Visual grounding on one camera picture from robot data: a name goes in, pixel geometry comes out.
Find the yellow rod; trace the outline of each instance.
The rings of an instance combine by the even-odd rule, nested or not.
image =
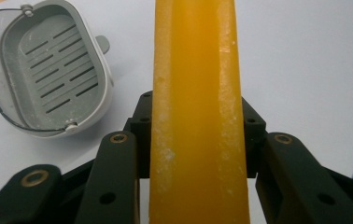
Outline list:
[[[233,0],[157,0],[150,224],[249,223]]]

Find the slotted drain tray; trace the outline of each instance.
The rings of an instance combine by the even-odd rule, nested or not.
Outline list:
[[[73,133],[102,117],[112,86],[102,52],[108,45],[92,38],[75,8],[48,0],[0,13],[0,22],[13,19],[0,35],[4,117],[43,137]]]

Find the white background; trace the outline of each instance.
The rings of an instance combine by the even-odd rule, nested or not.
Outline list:
[[[352,176],[353,1],[235,1],[244,97],[267,121],[268,132],[299,137],[321,164]],[[70,2],[95,35],[110,41],[106,59],[116,84],[111,107],[89,130],[57,140],[21,133],[0,115],[0,188],[34,164],[54,164],[65,173],[93,159],[100,139],[121,130],[139,95],[152,89],[154,0]],[[265,223],[254,181],[248,182],[251,222]],[[145,224],[148,181],[142,190]]]

